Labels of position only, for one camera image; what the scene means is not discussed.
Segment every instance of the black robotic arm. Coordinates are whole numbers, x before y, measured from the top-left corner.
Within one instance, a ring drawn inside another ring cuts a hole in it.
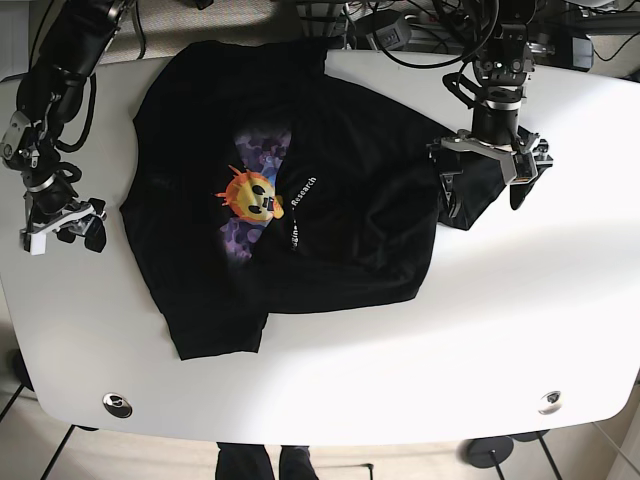
[[[135,0],[67,0],[40,47],[36,64],[18,88],[16,112],[0,143],[4,164],[19,171],[27,189],[23,248],[33,255],[46,248],[47,233],[100,252],[106,244],[102,200],[77,200],[72,184],[81,170],[62,162],[59,151],[79,150],[93,115],[97,82],[93,71],[118,32],[118,25]],[[82,105],[84,86],[91,77],[87,124],[76,144],[59,140],[66,123]]]

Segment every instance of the floor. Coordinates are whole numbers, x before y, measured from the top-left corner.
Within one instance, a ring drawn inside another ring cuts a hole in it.
[[[192,41],[216,38],[227,42],[255,44],[279,41],[298,35],[297,14],[292,4],[266,0],[216,0],[199,12],[189,0],[140,0],[143,24],[149,38],[148,57],[173,55]],[[32,4],[32,22],[39,21],[46,1]],[[62,0],[56,0],[59,8]],[[613,53],[622,38],[594,39],[602,55]],[[137,43],[130,22],[123,26],[104,61],[135,58]],[[633,40],[614,61],[596,63],[593,73],[624,76],[640,68],[640,38]],[[17,348],[6,305],[0,291],[0,356]],[[0,362],[0,406],[17,385],[4,362]],[[640,404],[640,389],[615,418],[604,422],[605,430],[622,443]],[[0,478],[40,478],[68,425],[47,416],[35,395],[23,393],[0,425]],[[606,448],[590,425],[558,429],[547,441],[566,480],[604,480],[615,455]],[[495,479],[494,471],[472,469],[458,459],[461,442],[377,447],[312,446],[312,461],[318,476],[326,480],[365,480],[362,463],[375,465],[375,478],[483,480]],[[268,447],[274,463],[278,447]],[[145,480],[212,479],[216,463],[215,444],[146,437],[116,432],[76,431],[61,456],[50,480]],[[507,479],[550,479],[552,473],[536,444],[518,444],[504,464]]]

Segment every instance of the tabletop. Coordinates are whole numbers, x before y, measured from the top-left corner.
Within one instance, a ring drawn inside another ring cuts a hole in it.
[[[624,406],[640,367],[639,85],[538,67],[521,124],[549,141],[555,166],[519,211],[505,193],[471,231],[439,227],[415,300],[270,315],[258,354],[181,362],[118,211],[136,168],[131,119],[167,61],[100,67],[91,135],[66,157],[84,172],[81,197],[107,201],[102,254],[54,238],[44,256],[22,252],[24,188],[0,169],[0,278],[51,416],[198,440],[364,445],[557,428]],[[471,123],[441,82],[456,69],[330,52],[326,71],[455,130]],[[17,87],[0,85],[6,122]],[[78,137],[85,108],[63,140]],[[562,408],[542,415],[554,391]],[[104,409],[108,392],[128,399],[130,418]]]

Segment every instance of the robotic arm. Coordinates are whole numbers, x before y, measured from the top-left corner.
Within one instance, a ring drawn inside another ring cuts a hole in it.
[[[462,173],[460,156],[480,154],[499,162],[505,185],[511,186],[511,207],[517,210],[544,170],[553,166],[549,145],[537,133],[520,131],[518,117],[525,98],[525,84],[534,71],[527,43],[527,25],[536,13],[536,0],[500,0],[498,20],[473,63],[476,84],[460,73],[445,75],[446,88],[473,109],[471,131],[459,130],[442,138],[430,154],[439,166],[450,217],[460,210],[454,177]],[[479,30],[484,28],[476,0],[462,0],[465,11]],[[461,87],[473,94],[462,92]]]
[[[106,244],[105,202],[77,200],[72,184],[82,177],[78,167],[62,162],[60,151],[72,153],[84,144],[91,127],[96,79],[92,73],[118,32],[118,24],[135,0],[67,0],[42,42],[37,63],[23,78],[17,111],[0,143],[6,167],[20,172],[25,194],[24,250],[45,252],[47,233],[65,242],[84,237],[89,250]],[[84,86],[91,77],[87,123],[80,140],[59,140],[64,125],[73,120]]]

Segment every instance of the black cable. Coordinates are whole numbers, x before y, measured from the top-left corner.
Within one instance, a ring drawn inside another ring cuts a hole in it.
[[[42,32],[42,27],[44,26],[44,21],[49,16],[49,12],[51,11],[51,7],[53,7],[54,1],[55,0],[51,0],[49,2],[49,6],[45,10],[44,15],[42,16],[42,20],[40,20],[40,25],[38,25],[38,30],[36,31],[36,36],[33,39],[33,45],[31,45],[31,54],[29,55],[29,71],[31,71],[31,67],[33,66],[33,56],[36,53],[36,46],[38,45],[38,39],[40,38],[40,33]]]
[[[15,403],[15,401],[18,399],[18,397],[20,396],[20,392],[22,392],[23,389],[24,389],[24,385],[20,384],[20,386],[16,390],[16,393],[14,393],[13,396],[11,397],[11,400],[9,400],[9,403],[7,403],[7,405],[2,409],[2,413],[0,413],[0,422],[2,422],[4,417],[7,415],[7,412],[9,411],[11,406]]]
[[[449,53],[449,45],[447,45],[447,42],[445,39],[443,39],[440,35],[438,35],[436,32],[434,32],[433,30],[431,30],[428,27],[425,27],[424,25],[411,25],[411,28],[417,28],[418,30],[422,31],[422,32],[427,32],[429,35],[431,35],[432,37],[434,37],[439,43],[436,46],[436,49],[440,46],[440,45],[444,45],[444,48],[446,49],[446,52]]]
[[[458,31],[456,26],[449,20],[447,12],[444,11],[444,6],[442,4],[442,0],[433,0],[433,8],[436,10],[436,14],[438,15],[438,21],[440,24],[449,32],[453,38],[455,38],[460,45],[462,45],[465,49],[468,47],[468,41],[464,36]],[[498,2],[496,1],[496,10],[498,10]]]
[[[142,22],[140,21],[140,0],[137,0],[133,4],[133,29],[138,37],[138,43],[140,44],[140,53],[138,54],[138,60],[142,60],[147,53],[147,36],[144,34],[142,28]]]
[[[616,50],[616,52],[615,52],[613,55],[611,55],[609,58],[602,58],[602,57],[600,56],[600,54],[597,52],[597,50],[595,49],[595,47],[593,48],[593,53],[595,53],[596,57],[598,57],[598,58],[599,58],[600,60],[602,60],[603,62],[610,62],[611,60],[613,60],[614,58],[616,58],[616,56],[617,56],[617,55],[622,51],[622,49],[623,49],[624,47],[626,47],[626,46],[627,46],[627,44],[628,44],[631,40],[633,40],[634,38],[636,38],[638,35],[640,35],[640,32],[636,32],[636,33],[634,33],[633,35],[631,35],[629,38],[627,38],[627,39],[625,40],[625,42],[624,42],[622,45],[620,45],[620,48],[618,48],[618,50]]]
[[[504,480],[504,474],[502,473],[502,469],[500,468],[500,464],[498,463],[495,452],[491,450],[489,452],[489,456],[491,457],[491,461],[493,461],[493,466],[496,467],[496,471],[498,472],[500,480]]]
[[[67,145],[63,141],[58,140],[56,142],[56,148],[65,153],[73,153],[80,150],[87,138],[89,137],[89,132],[91,132],[91,124],[93,123],[93,114],[96,109],[96,96],[98,93],[98,80],[96,79],[96,74],[94,73],[89,78],[89,83],[91,84],[91,93],[89,94],[89,107],[87,108],[87,118],[84,121],[84,127],[82,128],[82,133],[80,134],[80,138],[73,145]]]
[[[547,443],[544,441],[544,438],[542,438],[542,435],[540,435],[540,432],[536,432],[536,437],[538,437],[540,445],[542,446],[542,450],[544,450],[544,454],[547,457],[547,460],[549,460],[549,465],[551,465],[551,470],[553,470],[553,474],[556,476],[556,480],[562,480],[562,476],[560,475],[560,471],[556,466],[556,462],[553,461],[553,457],[551,456],[551,452],[547,447]]]
[[[451,40],[451,37],[447,37],[447,38],[443,38],[442,41],[437,44],[433,50],[431,50],[431,52],[429,53],[436,53],[438,51],[438,48],[440,48],[440,45],[444,45],[447,48],[447,53],[449,53],[449,46],[447,45],[447,42]]]
[[[372,10],[372,15],[375,15],[375,12],[377,11],[377,8],[374,6],[374,7],[371,7],[371,10]],[[458,63],[459,61],[465,61],[465,60],[468,60],[470,58],[473,58],[473,56],[478,52],[478,50],[480,50],[484,46],[484,44],[487,43],[487,41],[489,40],[489,38],[491,38],[491,35],[493,34],[493,30],[495,29],[496,24],[498,23],[499,10],[500,10],[499,0],[493,0],[493,10],[491,12],[491,21],[489,22],[489,25],[488,25],[488,27],[486,29],[486,33],[485,33],[484,37],[479,39],[477,44],[473,47],[473,49],[469,53],[464,53],[463,52],[462,55],[460,55],[460,56],[458,56],[456,58],[453,58],[451,60],[447,60],[446,62],[433,63],[433,64],[428,64],[428,65],[418,65],[418,64],[414,64],[414,63],[408,63],[408,62],[402,61],[402,60],[394,57],[393,55],[391,55],[389,53],[389,51],[380,43],[380,39],[378,38],[378,34],[375,31],[375,29],[372,31],[373,40],[374,40],[376,46],[380,49],[380,51],[382,53],[384,53],[389,59],[393,60],[398,65],[402,65],[403,67],[416,68],[416,69],[419,69],[419,70],[430,70],[430,69],[434,69],[434,68],[446,67],[446,66]]]
[[[71,437],[71,434],[73,433],[73,431],[75,429],[76,429],[75,425],[71,425],[71,427],[69,427],[69,430],[67,430],[67,433],[64,436],[64,438],[62,439],[62,442],[60,442],[60,445],[58,446],[58,449],[56,450],[56,453],[53,454],[53,458],[49,462],[49,465],[47,465],[47,469],[42,474],[42,477],[40,477],[40,480],[46,480],[49,477],[49,474],[51,473],[51,470],[53,469],[54,465],[58,461],[58,457],[60,456],[60,453],[62,453],[62,449],[64,448],[64,446],[69,441],[69,437]]]

